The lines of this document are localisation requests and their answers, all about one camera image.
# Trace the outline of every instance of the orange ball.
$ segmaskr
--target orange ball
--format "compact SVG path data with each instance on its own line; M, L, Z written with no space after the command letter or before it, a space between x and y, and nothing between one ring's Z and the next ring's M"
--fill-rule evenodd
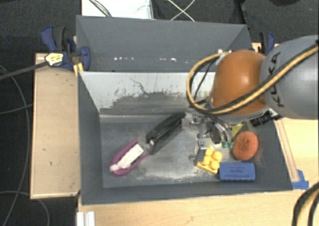
M256 154L257 149L258 137L251 131L244 131L235 138L232 153L235 159L247 161Z

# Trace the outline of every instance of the wooden table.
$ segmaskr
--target wooden table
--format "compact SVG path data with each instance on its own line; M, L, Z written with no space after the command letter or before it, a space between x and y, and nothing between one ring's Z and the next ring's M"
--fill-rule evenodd
M43 61L37 54L36 63ZM76 77L44 67L36 70L30 196L75 196L80 190ZM283 119L280 139L289 140L294 161L310 186L319 180L318 121ZM95 212L97 226L286 226L302 190L130 204L81 206ZM319 224L319 211L315 225ZM306 225L307 214L301 217Z

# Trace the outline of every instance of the black carpet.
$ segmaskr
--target black carpet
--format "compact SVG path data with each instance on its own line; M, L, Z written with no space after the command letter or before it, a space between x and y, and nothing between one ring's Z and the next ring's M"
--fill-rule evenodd
M191 0L173 0L185 7ZM188 13L196 21L242 21L235 0L197 0ZM75 16L81 0L0 0L0 65L9 71L34 63L37 51L46 50L40 31L47 25L65 26L67 36L75 34ZM178 11L168 2L154 1L156 18L170 19ZM244 4L252 41L259 41L260 31L271 31L276 42L304 35L318 34L318 0L246 0ZM185 16L178 19L187 20ZM32 103L32 73L16 77L27 103ZM0 112L23 105L10 79L0 81ZM30 121L32 108L28 109ZM17 190L27 149L25 112L0 114L0 192ZM21 191L28 192L28 173ZM4 222L14 195L0 195L0 225ZM75 223L75 198L45 200L52 226ZM27 197L18 198L8 221L12 225L45 225L42 206Z

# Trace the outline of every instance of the yellow toy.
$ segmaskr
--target yellow toy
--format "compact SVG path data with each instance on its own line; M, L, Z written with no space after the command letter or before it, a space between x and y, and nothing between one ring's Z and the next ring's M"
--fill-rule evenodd
M196 166L212 174L217 174L219 169L219 163L223 155L221 152L213 151L211 148L207 148L204 160L202 162L197 162Z

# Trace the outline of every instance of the yellow cable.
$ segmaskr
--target yellow cable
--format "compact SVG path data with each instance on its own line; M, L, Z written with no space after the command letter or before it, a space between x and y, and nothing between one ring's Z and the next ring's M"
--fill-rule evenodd
M228 113L230 111L236 110L237 108L247 105L249 102L251 102L252 100L254 100L255 98L257 98L258 96L260 96L262 93L264 93L268 88L270 88L271 86L273 86L280 78L282 78L290 69L292 69L295 65L297 65L298 63L300 63L301 61L305 60L306 58L310 57L312 54L316 53L318 51L318 46L308 50L307 52L301 54L299 57L297 57L296 59L294 59L293 61L291 61L288 65L286 65L280 72L278 72L270 81L268 81L267 83L265 83L262 87L260 87L257 91L255 91L253 94L251 94L250 96L248 96L247 98L243 99L242 101L227 107L225 109L221 109L218 110L218 108L216 108L216 110L214 111L210 111L207 108L204 108L202 106L200 106L199 104L197 104L194 100L194 98L191 95L191 78L193 76L193 73L204 63L211 61L212 59L216 58L216 57L220 57L221 54L223 53L218 53L218 54L214 54L211 55L207 58L204 58L203 60L201 60L200 62L198 62L189 72L188 77L187 77L187 82L186 82L186 93L187 93L187 97L189 98L191 104L197 108L198 110L201 111L205 111L209 114L212 115L218 115L218 114L225 114Z

